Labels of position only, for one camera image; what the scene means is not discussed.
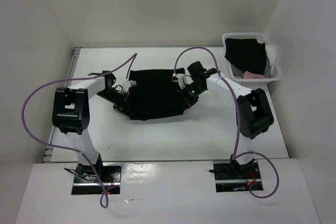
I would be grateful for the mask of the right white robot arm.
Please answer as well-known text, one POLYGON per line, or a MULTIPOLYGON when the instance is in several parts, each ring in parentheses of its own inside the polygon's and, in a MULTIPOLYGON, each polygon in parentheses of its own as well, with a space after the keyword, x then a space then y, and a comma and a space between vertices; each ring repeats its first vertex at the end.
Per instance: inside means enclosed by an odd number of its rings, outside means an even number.
POLYGON ((184 91, 192 98, 210 91, 231 102, 236 112, 237 135, 229 170, 235 178, 248 173, 254 162, 253 140, 267 132, 274 123, 274 116, 263 89, 251 89, 230 80, 215 68, 205 69, 197 61, 187 68, 192 82, 185 84, 184 91))

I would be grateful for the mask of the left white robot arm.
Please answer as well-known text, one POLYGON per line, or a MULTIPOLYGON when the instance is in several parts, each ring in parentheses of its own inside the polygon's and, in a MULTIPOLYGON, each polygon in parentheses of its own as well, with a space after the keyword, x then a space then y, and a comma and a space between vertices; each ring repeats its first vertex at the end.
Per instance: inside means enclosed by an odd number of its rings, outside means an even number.
POLYGON ((52 123, 69 140, 76 150, 79 174, 93 182, 104 177, 103 161, 95 149, 88 132, 90 122, 89 100, 99 97, 121 107, 127 100, 128 92, 118 91, 113 85, 116 77, 109 71, 91 73, 88 78, 67 88, 55 91, 52 123))

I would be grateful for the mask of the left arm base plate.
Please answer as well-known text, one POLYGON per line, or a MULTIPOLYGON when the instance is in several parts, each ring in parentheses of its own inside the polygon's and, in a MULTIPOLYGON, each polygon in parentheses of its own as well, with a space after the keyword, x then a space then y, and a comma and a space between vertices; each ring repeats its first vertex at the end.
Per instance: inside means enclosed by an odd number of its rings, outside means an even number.
MULTIPOLYGON (((64 168, 65 171, 74 176, 72 183, 72 195, 101 195, 103 189, 98 181, 98 177, 90 166, 78 165, 75 169, 64 168)), ((108 194, 119 194, 121 187, 121 166, 102 165, 98 168, 98 173, 104 188, 108 194)))

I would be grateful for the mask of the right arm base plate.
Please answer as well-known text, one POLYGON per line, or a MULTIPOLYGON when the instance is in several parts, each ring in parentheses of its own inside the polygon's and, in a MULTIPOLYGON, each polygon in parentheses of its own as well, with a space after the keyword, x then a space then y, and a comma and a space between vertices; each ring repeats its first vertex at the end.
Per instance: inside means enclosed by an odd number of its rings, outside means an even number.
POLYGON ((214 175, 217 193, 249 191, 263 191, 261 174, 256 161, 250 162, 249 166, 237 173, 233 170, 230 161, 216 161, 209 170, 214 175))

